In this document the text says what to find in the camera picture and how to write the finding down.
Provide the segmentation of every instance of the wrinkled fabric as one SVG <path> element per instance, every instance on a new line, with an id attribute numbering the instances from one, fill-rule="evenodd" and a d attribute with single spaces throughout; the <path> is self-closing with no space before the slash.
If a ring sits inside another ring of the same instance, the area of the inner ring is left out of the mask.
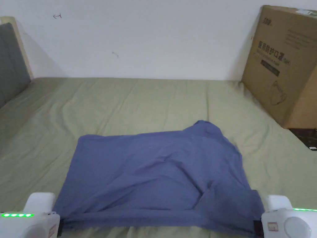
<path id="1" fill-rule="evenodd" d="M 254 236 L 264 208 L 239 151 L 198 121 L 183 131 L 80 137 L 54 211 L 65 229 L 198 226 Z"/>

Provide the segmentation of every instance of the pencil mark on wall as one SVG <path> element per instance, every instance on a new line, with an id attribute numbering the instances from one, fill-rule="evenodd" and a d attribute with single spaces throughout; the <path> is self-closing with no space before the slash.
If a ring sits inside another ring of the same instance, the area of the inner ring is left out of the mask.
<path id="1" fill-rule="evenodd" d="M 119 55 L 116 52 L 112 52 L 112 54 L 119 58 Z"/>
<path id="2" fill-rule="evenodd" d="M 53 16 L 55 19 L 57 19 L 57 17 L 60 17 L 61 18 L 61 13 L 59 15 L 55 15 Z"/>

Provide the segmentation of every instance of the label sticker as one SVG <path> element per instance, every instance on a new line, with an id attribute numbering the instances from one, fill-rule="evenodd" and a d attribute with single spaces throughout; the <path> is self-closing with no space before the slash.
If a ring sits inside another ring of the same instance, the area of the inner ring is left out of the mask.
<path id="1" fill-rule="evenodd" d="M 51 229 L 49 230 L 49 238 L 55 233 L 56 231 L 56 225 L 53 225 Z"/>
<path id="2" fill-rule="evenodd" d="M 268 222 L 269 231 L 278 231 L 278 225 L 276 222 Z"/>

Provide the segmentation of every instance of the gray headboard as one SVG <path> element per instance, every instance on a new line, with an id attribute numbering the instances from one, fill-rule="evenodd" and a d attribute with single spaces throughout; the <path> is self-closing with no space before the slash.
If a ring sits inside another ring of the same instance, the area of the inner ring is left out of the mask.
<path id="1" fill-rule="evenodd" d="M 0 107 L 31 82 L 11 23 L 0 25 Z"/>

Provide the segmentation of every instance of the blue cloth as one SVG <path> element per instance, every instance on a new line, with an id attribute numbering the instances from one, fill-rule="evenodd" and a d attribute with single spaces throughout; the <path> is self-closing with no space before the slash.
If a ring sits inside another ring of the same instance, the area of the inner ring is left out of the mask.
<path id="1" fill-rule="evenodd" d="M 64 228 L 199 226 L 254 236 L 264 212 L 242 156 L 210 122 L 78 140 L 54 211 Z"/>

